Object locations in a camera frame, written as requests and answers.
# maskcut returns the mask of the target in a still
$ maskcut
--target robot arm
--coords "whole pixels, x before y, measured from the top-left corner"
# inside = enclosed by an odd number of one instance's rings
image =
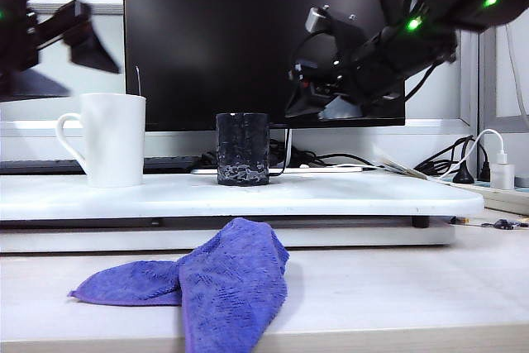
[[[318,113],[320,118],[334,118],[328,109],[337,98],[360,109],[392,101],[400,95],[395,88],[407,78],[455,60],[456,30],[482,32],[509,23],[529,7],[529,0],[380,2],[388,25],[369,40],[351,17],[328,7],[311,9],[309,37],[334,36],[336,58],[327,69],[293,61],[290,75],[297,89],[287,117]]]
[[[119,67],[95,34],[90,6],[73,0],[39,23],[29,0],[0,0],[0,102],[68,95],[50,79],[28,70],[39,63],[39,51],[62,40],[70,60],[90,68],[119,73]]]

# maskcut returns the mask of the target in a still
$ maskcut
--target blue microfiber cloth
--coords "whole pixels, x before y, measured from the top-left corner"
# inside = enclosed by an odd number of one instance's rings
[[[249,352],[287,296],[288,252],[266,223],[236,218],[173,261],[98,272],[69,293],[102,305],[182,305],[187,353]]]

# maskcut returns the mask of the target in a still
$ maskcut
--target platform leg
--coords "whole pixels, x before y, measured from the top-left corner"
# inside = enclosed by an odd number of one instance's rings
[[[430,226],[430,217],[428,216],[414,216],[412,217],[412,226],[424,229]]]

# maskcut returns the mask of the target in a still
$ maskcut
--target black cup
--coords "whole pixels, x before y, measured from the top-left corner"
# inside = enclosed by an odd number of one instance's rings
[[[217,115],[217,181],[256,186],[269,182],[269,116],[266,113]]]

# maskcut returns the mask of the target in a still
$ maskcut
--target white platform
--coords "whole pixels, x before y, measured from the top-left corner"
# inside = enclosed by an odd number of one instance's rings
[[[446,223],[417,229],[410,217],[395,216],[472,215],[484,208],[477,193],[381,171],[285,174],[252,188],[218,185],[215,175],[146,175],[132,188],[89,188],[83,175],[7,176],[0,189],[0,226],[71,220],[58,231],[5,230],[0,249],[6,253],[192,249],[222,227],[204,227],[205,217],[237,216],[267,218],[287,247],[447,245],[455,234]],[[172,226],[104,229],[122,218],[169,218]]]
[[[131,188],[90,188],[85,175],[3,176],[2,220],[297,215],[472,215],[480,194],[370,171],[285,174],[269,185],[217,184],[214,175],[145,175]]]

